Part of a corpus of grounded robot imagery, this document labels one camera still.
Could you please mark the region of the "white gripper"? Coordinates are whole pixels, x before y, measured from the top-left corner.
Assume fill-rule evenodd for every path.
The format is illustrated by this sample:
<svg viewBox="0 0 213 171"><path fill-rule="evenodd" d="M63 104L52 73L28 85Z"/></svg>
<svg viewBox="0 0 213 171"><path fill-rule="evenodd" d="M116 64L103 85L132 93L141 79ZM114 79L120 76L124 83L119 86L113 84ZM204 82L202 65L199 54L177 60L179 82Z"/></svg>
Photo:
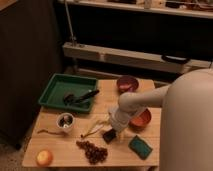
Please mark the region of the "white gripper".
<svg viewBox="0 0 213 171"><path fill-rule="evenodd" d="M109 112L109 123L111 127L118 133L122 132L133 117L132 112L122 111L119 107L110 107Z"/></svg>

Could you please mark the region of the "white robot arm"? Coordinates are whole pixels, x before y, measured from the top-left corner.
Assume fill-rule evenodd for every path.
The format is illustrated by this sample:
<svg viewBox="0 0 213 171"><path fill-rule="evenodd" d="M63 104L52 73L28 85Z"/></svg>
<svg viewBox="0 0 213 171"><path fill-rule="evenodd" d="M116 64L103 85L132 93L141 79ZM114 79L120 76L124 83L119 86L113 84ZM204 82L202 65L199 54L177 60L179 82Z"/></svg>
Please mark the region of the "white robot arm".
<svg viewBox="0 0 213 171"><path fill-rule="evenodd" d="M199 69L172 84L120 95L109 110L118 132L148 107L161 109L159 171L213 171L213 69Z"/></svg>

